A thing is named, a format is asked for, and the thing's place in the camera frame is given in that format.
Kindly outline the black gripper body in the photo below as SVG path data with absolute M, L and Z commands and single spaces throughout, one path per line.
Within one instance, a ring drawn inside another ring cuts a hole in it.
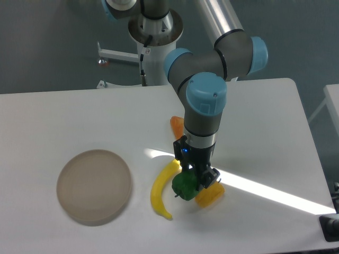
M 191 164 L 194 167 L 195 174 L 201 176 L 208 167 L 211 167 L 211 158 L 215 149 L 215 144 L 205 147 L 196 148 L 188 144 L 187 136 L 183 135 L 173 143 L 175 159 L 180 165 Z

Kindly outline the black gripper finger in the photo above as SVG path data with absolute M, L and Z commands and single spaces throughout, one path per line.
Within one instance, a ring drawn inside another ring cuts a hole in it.
M 184 174 L 184 175 L 195 175 L 194 172 L 194 167 L 191 164 L 188 165 L 181 165 L 180 166 L 180 174 Z
M 217 181 L 219 176 L 220 172 L 216 168 L 208 167 L 199 177 L 199 189 L 207 189 Z

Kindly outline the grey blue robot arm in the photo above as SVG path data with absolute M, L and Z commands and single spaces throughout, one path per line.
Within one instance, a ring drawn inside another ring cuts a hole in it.
M 136 55 L 115 52 L 110 57 L 135 61 L 143 86 L 169 84 L 184 106 L 184 131 L 174 142 L 174 154 L 193 179 L 175 180 L 173 189 L 208 188 L 220 175 L 210 160 L 226 105 L 226 83 L 266 66 L 265 42 L 245 33 L 230 1 L 196 1 L 213 45 L 200 56 L 176 47 L 183 22 L 169 1 L 103 1 L 102 6 L 111 20 L 129 19 L 129 34 L 137 44 Z

